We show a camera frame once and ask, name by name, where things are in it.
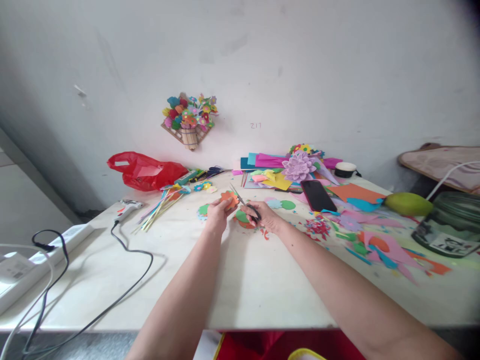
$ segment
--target wooden basket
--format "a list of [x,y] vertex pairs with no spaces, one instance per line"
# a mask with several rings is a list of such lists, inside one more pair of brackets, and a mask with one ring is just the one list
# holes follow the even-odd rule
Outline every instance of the wooden basket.
[[162,123],[161,127],[172,134],[175,139],[184,144],[185,148],[190,151],[194,151],[211,130],[211,127],[208,127],[206,131],[203,131],[200,126],[195,126],[193,129],[180,128],[175,130],[167,127],[165,123]]

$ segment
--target phone screen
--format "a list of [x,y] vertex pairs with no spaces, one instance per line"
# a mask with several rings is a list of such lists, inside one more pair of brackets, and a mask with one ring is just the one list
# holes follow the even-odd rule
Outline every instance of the phone screen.
[[319,181],[304,180],[300,185],[313,211],[321,212],[323,209],[337,211],[337,207]]

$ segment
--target left hand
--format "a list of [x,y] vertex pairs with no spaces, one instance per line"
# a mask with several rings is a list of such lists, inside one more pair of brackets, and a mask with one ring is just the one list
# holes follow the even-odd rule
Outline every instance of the left hand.
[[227,228],[227,217],[237,210],[237,205],[235,207],[226,210],[226,208],[232,202],[232,198],[220,202],[221,199],[217,199],[210,204],[207,210],[206,218],[206,228],[211,230],[218,230],[222,233]]

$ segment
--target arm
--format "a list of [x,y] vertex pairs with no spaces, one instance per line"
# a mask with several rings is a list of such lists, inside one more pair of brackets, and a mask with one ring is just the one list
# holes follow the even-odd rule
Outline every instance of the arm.
[[[260,212],[261,225],[280,237],[338,326],[367,359],[461,358],[433,331],[267,204],[250,204]],[[246,206],[241,210],[255,215]]]
[[135,339],[126,360],[192,359],[212,301],[226,210],[232,200],[208,207],[205,229],[165,288]]

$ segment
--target red cloth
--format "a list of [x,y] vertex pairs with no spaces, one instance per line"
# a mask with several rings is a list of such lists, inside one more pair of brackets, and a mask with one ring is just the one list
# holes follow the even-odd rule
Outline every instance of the red cloth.
[[365,360],[341,330],[227,332],[216,360],[286,360],[300,348],[327,360]]

